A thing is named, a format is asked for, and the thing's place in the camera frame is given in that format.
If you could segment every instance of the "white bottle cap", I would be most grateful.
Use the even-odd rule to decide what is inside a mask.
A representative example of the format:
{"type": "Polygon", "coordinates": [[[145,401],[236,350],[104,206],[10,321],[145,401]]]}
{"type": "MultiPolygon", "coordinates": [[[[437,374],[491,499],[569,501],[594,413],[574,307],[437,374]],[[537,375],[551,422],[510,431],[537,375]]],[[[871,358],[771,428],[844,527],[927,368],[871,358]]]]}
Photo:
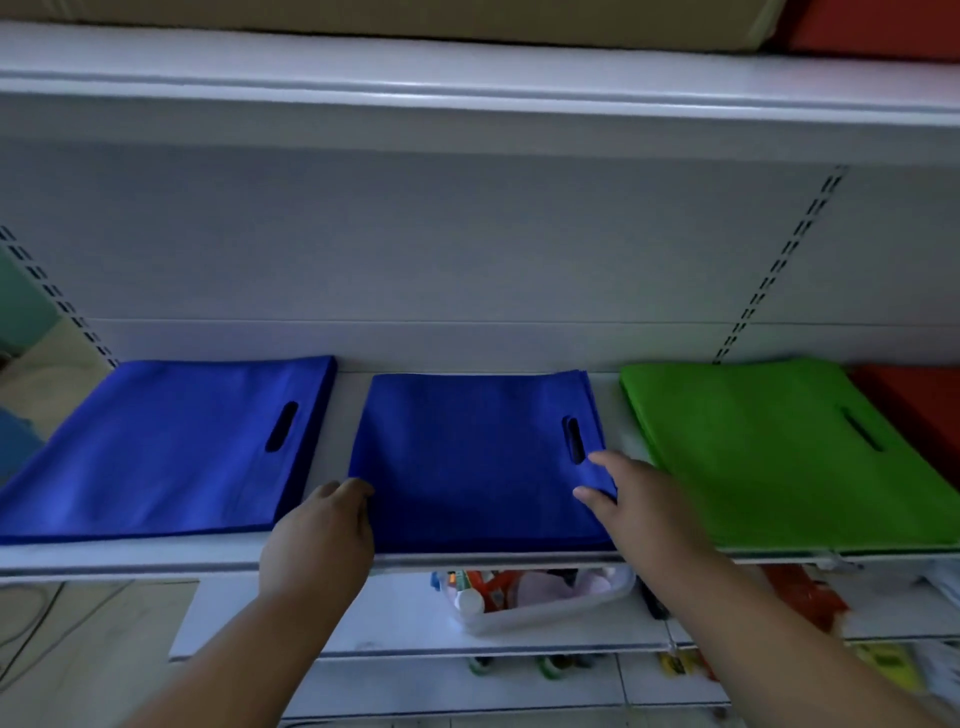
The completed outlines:
{"type": "Polygon", "coordinates": [[[475,589],[464,589],[462,592],[457,592],[453,599],[453,605],[465,617],[473,617],[484,613],[483,595],[475,589]]]}

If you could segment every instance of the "oval handle hole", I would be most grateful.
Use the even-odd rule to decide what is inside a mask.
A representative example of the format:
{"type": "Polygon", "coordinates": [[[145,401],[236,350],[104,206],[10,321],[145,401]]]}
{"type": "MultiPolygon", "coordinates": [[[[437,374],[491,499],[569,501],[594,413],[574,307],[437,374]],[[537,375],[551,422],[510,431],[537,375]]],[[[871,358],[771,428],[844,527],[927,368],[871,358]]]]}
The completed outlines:
{"type": "Polygon", "coordinates": [[[288,401],[283,405],[283,409],[280,410],[280,416],[276,418],[274,431],[271,432],[270,437],[267,438],[267,446],[265,448],[267,452],[276,452],[283,447],[287,435],[290,434],[290,425],[294,422],[294,415],[297,414],[299,408],[300,406],[294,401],[288,401]]]}
{"type": "Polygon", "coordinates": [[[584,440],[580,436],[580,424],[575,417],[564,417],[564,439],[566,440],[566,451],[570,454],[570,460],[574,465],[580,465],[587,459],[587,451],[584,449],[584,440]]]}
{"type": "Polygon", "coordinates": [[[883,452],[883,447],[877,442],[873,435],[867,430],[866,427],[860,424],[857,419],[853,416],[853,413],[846,407],[841,407],[840,411],[843,412],[844,419],[847,423],[856,430],[856,433],[866,441],[867,445],[876,450],[877,452],[883,452]]]}

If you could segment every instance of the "person's left arm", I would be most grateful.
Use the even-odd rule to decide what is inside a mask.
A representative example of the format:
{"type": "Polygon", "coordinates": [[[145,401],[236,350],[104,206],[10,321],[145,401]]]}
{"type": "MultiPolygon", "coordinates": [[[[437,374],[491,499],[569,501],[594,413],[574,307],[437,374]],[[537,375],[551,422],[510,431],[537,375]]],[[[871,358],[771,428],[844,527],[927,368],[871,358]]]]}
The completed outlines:
{"type": "Polygon", "coordinates": [[[274,728],[373,562],[367,497],[327,483],[285,516],[260,557],[257,598],[125,728],[274,728]]]}

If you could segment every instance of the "floor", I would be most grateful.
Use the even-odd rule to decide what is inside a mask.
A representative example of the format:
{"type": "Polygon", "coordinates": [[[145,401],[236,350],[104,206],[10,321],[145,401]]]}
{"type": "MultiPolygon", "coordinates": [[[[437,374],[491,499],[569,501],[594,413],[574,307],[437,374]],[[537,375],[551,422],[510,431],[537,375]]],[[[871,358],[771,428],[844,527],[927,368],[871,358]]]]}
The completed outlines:
{"type": "MultiPolygon", "coordinates": [[[[176,670],[167,650],[194,582],[0,587],[0,724],[109,728],[176,670]]],[[[353,728],[710,728],[709,711],[603,711],[350,721],[353,728]]],[[[731,721],[724,724],[733,726],[731,721]]]]}

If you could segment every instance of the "person's left hand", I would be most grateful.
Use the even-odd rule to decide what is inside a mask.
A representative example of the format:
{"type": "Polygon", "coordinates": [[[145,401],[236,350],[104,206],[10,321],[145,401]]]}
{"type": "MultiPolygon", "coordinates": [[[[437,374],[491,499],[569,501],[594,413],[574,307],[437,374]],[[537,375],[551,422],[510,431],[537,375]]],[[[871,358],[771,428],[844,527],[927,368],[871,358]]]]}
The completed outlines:
{"type": "Polygon", "coordinates": [[[334,480],[280,519],[260,555],[260,596],[307,615],[342,617],[373,563],[372,495],[370,483],[358,478],[334,480]]]}

